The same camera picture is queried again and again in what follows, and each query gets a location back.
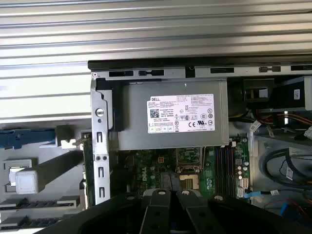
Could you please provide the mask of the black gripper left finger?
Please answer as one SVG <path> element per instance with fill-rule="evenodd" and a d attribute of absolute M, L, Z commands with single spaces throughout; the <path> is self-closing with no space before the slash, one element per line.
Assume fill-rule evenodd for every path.
<path fill-rule="evenodd" d="M 43 234 L 167 234 L 171 192 L 123 193 L 43 230 Z"/>

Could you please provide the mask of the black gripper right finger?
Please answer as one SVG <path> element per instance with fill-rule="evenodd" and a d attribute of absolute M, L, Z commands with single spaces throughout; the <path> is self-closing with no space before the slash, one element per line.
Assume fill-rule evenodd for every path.
<path fill-rule="evenodd" d="M 173 234 L 310 234 L 311 227 L 228 196 L 205 200 L 197 190 L 181 185 L 171 173 Z"/>

